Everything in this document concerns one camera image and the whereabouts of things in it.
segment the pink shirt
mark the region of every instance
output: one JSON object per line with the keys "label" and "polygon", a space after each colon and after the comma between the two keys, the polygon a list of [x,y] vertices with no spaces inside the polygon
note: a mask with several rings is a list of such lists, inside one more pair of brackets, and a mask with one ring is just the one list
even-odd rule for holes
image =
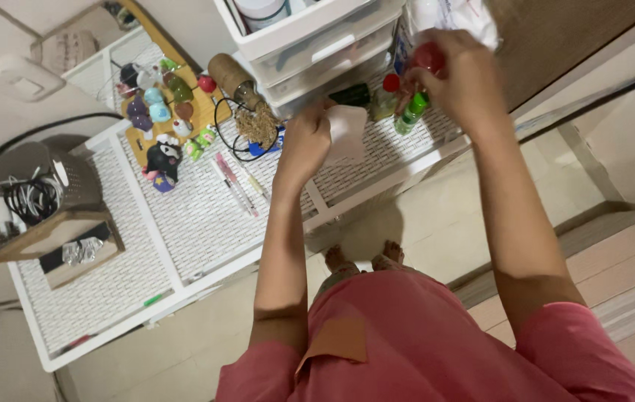
{"label": "pink shirt", "polygon": [[635,367],[578,304],[534,313],[514,351],[479,329],[444,285],[379,271],[315,301],[310,342],[334,319],[364,323],[364,363],[318,353],[296,381],[302,356],[259,343],[221,369],[216,401],[635,401]]}

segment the basket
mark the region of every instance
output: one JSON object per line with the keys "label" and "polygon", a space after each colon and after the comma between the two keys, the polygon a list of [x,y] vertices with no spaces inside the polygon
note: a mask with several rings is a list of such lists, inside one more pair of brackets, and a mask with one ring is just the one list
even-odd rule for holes
{"label": "basket", "polygon": [[[96,210],[100,207],[102,192],[90,166],[83,160],[40,142],[27,142],[1,155],[0,182],[7,180],[10,175],[18,179],[29,179],[38,166],[43,172],[51,171],[58,178],[65,175],[67,178],[66,185],[60,180],[63,200],[53,216],[73,208]],[[0,233],[0,247],[7,242],[8,238]]]}

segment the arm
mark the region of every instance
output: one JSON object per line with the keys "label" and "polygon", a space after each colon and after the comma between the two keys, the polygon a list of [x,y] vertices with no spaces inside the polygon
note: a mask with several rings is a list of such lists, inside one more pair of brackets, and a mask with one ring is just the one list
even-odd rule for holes
{"label": "arm", "polygon": [[273,178],[249,343],[279,341],[301,356],[307,350],[307,277],[300,192],[330,150],[325,106],[306,108],[286,126],[283,153]]}
{"label": "arm", "polygon": [[514,333],[548,303],[585,305],[514,137],[494,57],[466,31],[426,36],[446,56],[446,79],[420,68],[407,79],[426,87],[473,141],[496,286]]}

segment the foot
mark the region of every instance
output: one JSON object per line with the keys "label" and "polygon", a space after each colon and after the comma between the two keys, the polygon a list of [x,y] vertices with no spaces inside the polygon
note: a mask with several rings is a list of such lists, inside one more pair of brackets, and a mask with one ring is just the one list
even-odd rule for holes
{"label": "foot", "polygon": [[390,260],[396,262],[397,264],[401,264],[405,260],[405,253],[402,251],[402,247],[397,242],[393,242],[391,240],[386,240],[384,242],[384,251],[382,251],[385,257]]}
{"label": "foot", "polygon": [[328,266],[330,272],[335,272],[345,262],[347,262],[347,260],[345,260],[345,255],[342,253],[340,245],[332,246],[332,248],[328,250],[328,253],[325,254],[325,264]]}

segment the aluminum foil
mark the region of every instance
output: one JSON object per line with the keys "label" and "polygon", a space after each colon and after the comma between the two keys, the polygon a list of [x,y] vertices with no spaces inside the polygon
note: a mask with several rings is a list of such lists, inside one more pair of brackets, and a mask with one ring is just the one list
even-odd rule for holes
{"label": "aluminum foil", "polygon": [[78,242],[65,243],[62,245],[62,261],[72,267],[92,262],[97,255],[97,251],[102,248],[103,245],[104,242],[96,237],[88,237]]}

